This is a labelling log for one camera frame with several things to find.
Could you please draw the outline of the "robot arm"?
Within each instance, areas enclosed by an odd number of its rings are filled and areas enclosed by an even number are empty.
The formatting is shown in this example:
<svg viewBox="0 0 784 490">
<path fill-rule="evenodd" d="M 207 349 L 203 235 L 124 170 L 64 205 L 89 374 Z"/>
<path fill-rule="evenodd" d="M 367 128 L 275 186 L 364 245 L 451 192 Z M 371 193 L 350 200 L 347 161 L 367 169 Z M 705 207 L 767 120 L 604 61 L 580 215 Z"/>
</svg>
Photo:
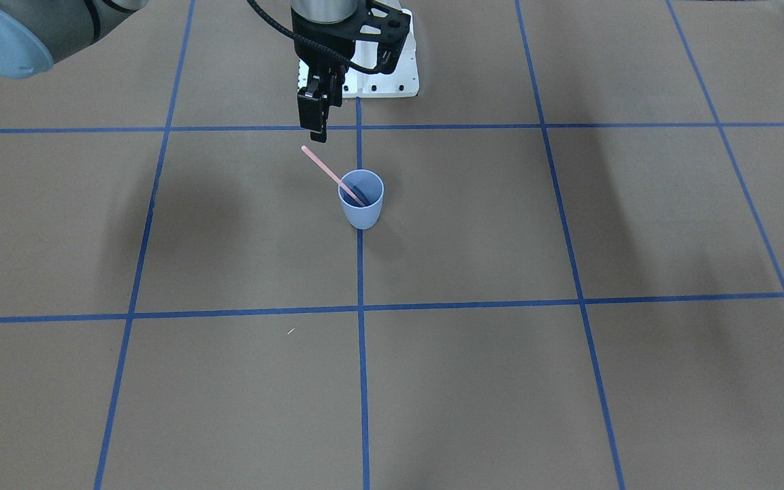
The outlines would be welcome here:
<svg viewBox="0 0 784 490">
<path fill-rule="evenodd" d="M 330 109 L 341 106 L 346 94 L 417 93 L 412 13 L 398 2 L 293 1 L 290 25 L 256 1 L 249 6 L 293 42 L 301 61 L 299 124 L 314 142 L 326 142 Z M 144 1 L 0 1 L 0 76 L 44 74 L 144 7 Z"/>
</svg>

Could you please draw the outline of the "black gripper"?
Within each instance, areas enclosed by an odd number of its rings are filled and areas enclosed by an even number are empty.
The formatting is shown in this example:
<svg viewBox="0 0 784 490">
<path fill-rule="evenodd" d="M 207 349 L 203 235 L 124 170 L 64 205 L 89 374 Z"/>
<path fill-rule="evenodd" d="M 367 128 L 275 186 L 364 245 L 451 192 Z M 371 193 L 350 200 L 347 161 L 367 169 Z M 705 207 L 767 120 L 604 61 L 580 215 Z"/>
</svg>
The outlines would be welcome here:
<svg viewBox="0 0 784 490">
<path fill-rule="evenodd" d="M 411 96 L 412 12 L 398 1 L 293 1 L 292 30 L 343 59 L 296 42 L 299 124 L 327 142 L 344 96 Z"/>
</svg>

